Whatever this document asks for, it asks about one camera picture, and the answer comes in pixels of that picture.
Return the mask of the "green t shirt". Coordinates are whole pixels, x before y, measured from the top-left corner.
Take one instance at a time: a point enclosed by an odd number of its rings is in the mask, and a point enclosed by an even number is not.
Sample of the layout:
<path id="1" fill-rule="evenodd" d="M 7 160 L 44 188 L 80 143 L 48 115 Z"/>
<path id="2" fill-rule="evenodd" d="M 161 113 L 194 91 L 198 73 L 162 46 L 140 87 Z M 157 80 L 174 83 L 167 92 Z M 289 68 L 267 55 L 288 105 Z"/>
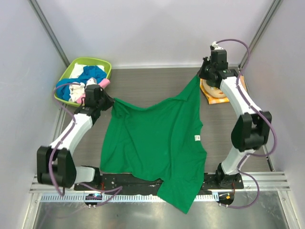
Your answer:
<path id="1" fill-rule="evenodd" d="M 203 184 L 207 153 L 200 133 L 200 79 L 147 108 L 115 99 L 100 170 L 160 179 L 157 196 L 187 213 Z"/>

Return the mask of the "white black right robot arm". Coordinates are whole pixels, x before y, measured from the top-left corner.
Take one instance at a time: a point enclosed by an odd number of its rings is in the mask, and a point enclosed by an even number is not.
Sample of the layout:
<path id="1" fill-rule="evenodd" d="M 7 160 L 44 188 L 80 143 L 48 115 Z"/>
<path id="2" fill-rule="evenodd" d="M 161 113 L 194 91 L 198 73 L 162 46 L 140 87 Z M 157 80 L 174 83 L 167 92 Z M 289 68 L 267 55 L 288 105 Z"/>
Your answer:
<path id="1" fill-rule="evenodd" d="M 263 112 L 247 95 L 238 72 L 228 68 L 225 49 L 211 48 L 210 56 L 203 58 L 199 77 L 224 93 L 237 116 L 231 132 L 232 148 L 214 177 L 218 187 L 232 188 L 239 181 L 240 169 L 248 157 L 267 143 L 272 116 L 270 112 Z"/>

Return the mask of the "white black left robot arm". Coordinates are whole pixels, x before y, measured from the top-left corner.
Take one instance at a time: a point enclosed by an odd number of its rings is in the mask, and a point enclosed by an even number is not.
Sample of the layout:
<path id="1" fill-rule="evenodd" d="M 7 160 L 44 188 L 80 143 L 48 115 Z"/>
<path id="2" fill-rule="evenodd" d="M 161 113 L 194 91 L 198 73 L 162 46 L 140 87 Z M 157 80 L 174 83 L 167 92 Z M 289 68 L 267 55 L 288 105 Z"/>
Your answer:
<path id="1" fill-rule="evenodd" d="M 102 183 L 99 169 L 92 166 L 75 166 L 72 155 L 83 136 L 89 131 L 102 111 L 114 104 L 98 84 L 91 84 L 85 89 L 85 98 L 71 115 L 72 120 L 66 129 L 48 146 L 37 150 L 37 180 L 40 184 L 53 185 L 63 196 L 66 188 L 75 184 L 97 190 Z"/>

